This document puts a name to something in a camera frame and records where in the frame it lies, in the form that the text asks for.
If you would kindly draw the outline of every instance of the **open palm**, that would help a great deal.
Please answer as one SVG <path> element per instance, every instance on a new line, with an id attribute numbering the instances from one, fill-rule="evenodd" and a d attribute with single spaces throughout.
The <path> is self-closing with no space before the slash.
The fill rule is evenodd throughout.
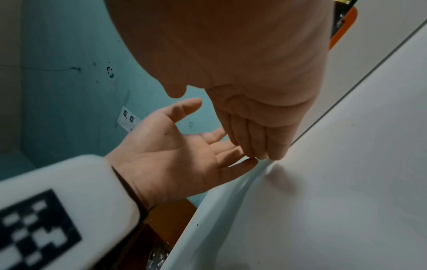
<path id="1" fill-rule="evenodd" d="M 146 117 L 106 158 L 148 208 L 205 192 L 234 180 L 256 164 L 241 147 L 220 140 L 223 128 L 183 135 L 175 123 L 197 111 L 202 101 L 188 99 Z"/>

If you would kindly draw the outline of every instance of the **checkered pattern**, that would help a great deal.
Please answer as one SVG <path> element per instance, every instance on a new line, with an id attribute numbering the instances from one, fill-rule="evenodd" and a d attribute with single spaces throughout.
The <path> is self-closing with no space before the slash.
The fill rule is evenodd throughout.
<path id="1" fill-rule="evenodd" d="M 0 210 L 0 270 L 39 270 L 81 240 L 52 190 Z"/>

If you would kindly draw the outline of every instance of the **finger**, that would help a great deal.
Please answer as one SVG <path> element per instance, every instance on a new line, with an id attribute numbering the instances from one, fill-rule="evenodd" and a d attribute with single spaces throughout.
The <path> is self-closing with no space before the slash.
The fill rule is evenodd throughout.
<path id="1" fill-rule="evenodd" d="M 213 144 L 215 142 L 220 141 L 222 138 L 226 136 L 226 132 L 223 127 L 217 128 L 212 132 L 201 133 L 200 136 L 208 143 Z"/>
<path id="2" fill-rule="evenodd" d="M 240 145 L 248 157 L 255 157 L 250 145 L 250 135 L 248 129 L 248 120 L 243 119 L 238 115 L 230 116 L 231 129 L 233 130 L 234 138 Z"/>
<path id="3" fill-rule="evenodd" d="M 160 84 L 165 89 L 166 94 L 168 94 L 168 96 L 171 98 L 180 98 L 187 91 L 186 85 L 170 85 L 170 84 L 163 84 L 163 83 L 160 83 Z"/>
<path id="4" fill-rule="evenodd" d="M 252 170 L 257 163 L 258 161 L 256 159 L 250 158 L 234 166 L 219 169 L 218 185 L 230 182 L 231 180 L 241 177 L 243 174 Z"/>
<path id="5" fill-rule="evenodd" d="M 219 110 L 217 107 L 213 107 L 215 109 L 215 113 L 217 114 L 217 117 L 219 121 L 221 122 L 222 127 L 224 128 L 225 132 L 228 134 L 228 138 L 234 145 L 238 145 L 236 142 L 236 139 L 234 138 L 233 130 L 231 129 L 231 122 L 230 122 L 230 114 Z"/>
<path id="6" fill-rule="evenodd" d="M 287 153 L 298 125 L 267 128 L 267 152 L 271 160 L 281 160 Z"/>
<path id="7" fill-rule="evenodd" d="M 252 121 L 248 123 L 250 145 L 258 159 L 267 158 L 267 133 L 266 128 Z"/>
<path id="8" fill-rule="evenodd" d="M 230 140 L 220 141 L 210 145 L 210 148 L 212 149 L 215 155 L 218 155 L 219 153 L 225 151 L 229 151 L 235 147 L 236 146 Z"/>
<path id="9" fill-rule="evenodd" d="M 240 146 L 235 146 L 234 149 L 217 155 L 218 165 L 220 168 L 231 166 L 244 156 L 245 153 L 242 148 Z"/>
<path id="10" fill-rule="evenodd" d="M 174 103 L 168 107 L 164 107 L 158 111 L 164 113 L 176 123 L 184 119 L 187 115 L 190 115 L 200 109 L 201 104 L 201 98 L 190 98 Z"/>

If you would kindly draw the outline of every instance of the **hand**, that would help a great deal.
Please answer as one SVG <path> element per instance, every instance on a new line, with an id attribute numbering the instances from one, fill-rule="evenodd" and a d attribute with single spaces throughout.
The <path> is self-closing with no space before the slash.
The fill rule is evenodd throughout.
<path id="1" fill-rule="evenodd" d="M 105 158 L 130 184 L 147 209 L 234 180 L 257 164 L 241 147 L 220 142 L 223 128 L 183 135 L 175 123 L 197 111 L 201 99 L 180 101 L 147 116 Z"/>
<path id="2" fill-rule="evenodd" d="M 331 0 L 105 0 L 139 64 L 182 97 L 204 88 L 230 140 L 279 160 L 319 92 Z"/>

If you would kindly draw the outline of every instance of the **teal wall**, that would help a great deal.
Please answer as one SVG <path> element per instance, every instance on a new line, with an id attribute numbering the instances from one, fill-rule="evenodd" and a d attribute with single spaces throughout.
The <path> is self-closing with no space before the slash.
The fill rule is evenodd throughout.
<path id="1" fill-rule="evenodd" d="M 0 154 L 0 181 L 34 169 L 31 161 L 20 151 Z"/>
<path id="2" fill-rule="evenodd" d="M 143 119 L 176 101 L 133 59 L 102 0 L 24 0 L 22 66 L 45 69 L 22 70 L 21 146 L 36 167 L 107 154 L 127 134 L 117 124 L 122 105 Z M 204 105 L 178 123 L 183 133 L 220 126 L 204 91 L 189 87 L 189 97 L 201 97 Z"/>

